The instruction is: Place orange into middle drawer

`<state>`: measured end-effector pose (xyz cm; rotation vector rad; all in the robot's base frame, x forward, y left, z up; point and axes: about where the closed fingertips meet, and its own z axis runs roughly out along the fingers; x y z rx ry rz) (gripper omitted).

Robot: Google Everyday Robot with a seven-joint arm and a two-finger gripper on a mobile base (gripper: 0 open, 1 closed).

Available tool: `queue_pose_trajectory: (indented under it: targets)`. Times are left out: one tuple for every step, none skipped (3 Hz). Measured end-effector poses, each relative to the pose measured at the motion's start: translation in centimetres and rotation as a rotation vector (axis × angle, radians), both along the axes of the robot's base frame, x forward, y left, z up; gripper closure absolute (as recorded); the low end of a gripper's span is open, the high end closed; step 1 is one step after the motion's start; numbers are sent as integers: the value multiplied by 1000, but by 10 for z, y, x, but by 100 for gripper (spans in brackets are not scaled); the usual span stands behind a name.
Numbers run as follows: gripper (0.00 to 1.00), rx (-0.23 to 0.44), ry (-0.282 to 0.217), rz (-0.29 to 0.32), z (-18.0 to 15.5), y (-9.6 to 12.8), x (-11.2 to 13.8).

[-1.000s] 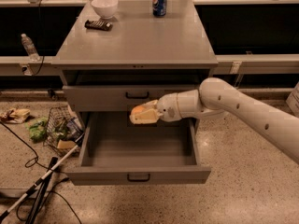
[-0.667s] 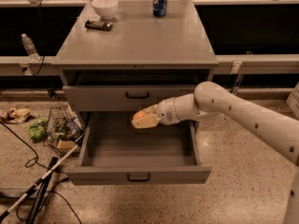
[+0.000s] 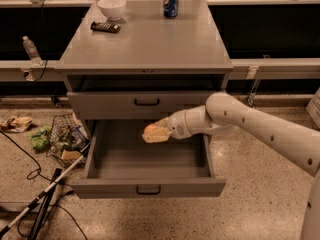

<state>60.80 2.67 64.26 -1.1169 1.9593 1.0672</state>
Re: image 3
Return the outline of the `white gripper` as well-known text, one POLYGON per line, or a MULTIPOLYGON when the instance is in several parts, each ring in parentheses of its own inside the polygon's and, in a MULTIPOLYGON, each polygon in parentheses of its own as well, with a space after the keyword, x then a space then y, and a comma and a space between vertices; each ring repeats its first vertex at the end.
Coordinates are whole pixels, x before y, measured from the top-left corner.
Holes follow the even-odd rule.
POLYGON ((186 123, 186 111, 181 110, 173 113, 170 117, 165 117, 154 122, 157 128, 155 131, 142 134, 142 138, 146 143, 161 143, 167 141, 170 136, 175 139, 185 139, 191 136, 186 123))

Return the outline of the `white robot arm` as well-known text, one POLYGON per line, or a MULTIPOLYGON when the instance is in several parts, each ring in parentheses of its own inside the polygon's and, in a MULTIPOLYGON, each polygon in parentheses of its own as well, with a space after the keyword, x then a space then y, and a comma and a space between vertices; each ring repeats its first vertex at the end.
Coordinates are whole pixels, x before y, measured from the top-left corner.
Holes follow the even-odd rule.
POLYGON ((300 240, 320 240, 320 132, 253 109, 217 92, 198 107, 173 113, 147 126, 147 143, 215 135, 239 127, 314 177, 300 240))

